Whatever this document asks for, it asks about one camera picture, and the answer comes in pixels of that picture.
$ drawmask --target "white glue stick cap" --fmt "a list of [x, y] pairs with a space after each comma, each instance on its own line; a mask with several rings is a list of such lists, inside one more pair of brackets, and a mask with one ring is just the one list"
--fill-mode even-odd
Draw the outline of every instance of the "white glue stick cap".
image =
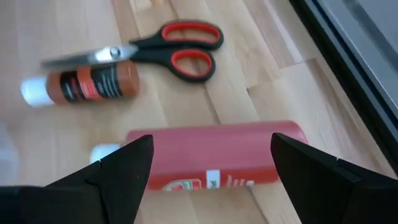
[[99, 144], [95, 146], [90, 154], [90, 164], [104, 158], [119, 148], [119, 144]]
[[33, 108], [53, 105], [46, 88], [47, 77], [26, 79], [21, 84], [21, 93], [27, 104]]

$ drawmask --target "wooden floor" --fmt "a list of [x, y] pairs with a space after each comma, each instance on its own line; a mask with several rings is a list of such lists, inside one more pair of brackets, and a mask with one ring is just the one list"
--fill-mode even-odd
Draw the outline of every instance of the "wooden floor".
[[[217, 71], [188, 85], [138, 65], [142, 92], [101, 105], [29, 108], [21, 80], [43, 58], [126, 43], [172, 19], [225, 34]], [[292, 119], [309, 143], [394, 177], [288, 0], [2, 0], [0, 122], [21, 157], [18, 184], [44, 185], [86, 165], [91, 148], [131, 129]], [[281, 183], [146, 194], [136, 223], [300, 223]]]

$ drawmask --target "red glue bottle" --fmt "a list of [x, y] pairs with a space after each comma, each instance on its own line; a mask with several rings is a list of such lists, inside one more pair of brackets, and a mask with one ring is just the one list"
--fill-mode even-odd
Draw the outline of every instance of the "red glue bottle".
[[[217, 189], [278, 179], [270, 149], [272, 133], [307, 142], [293, 121], [130, 131], [126, 142], [145, 134], [154, 136], [149, 190]], [[96, 146], [90, 162], [119, 147], [119, 144]]]

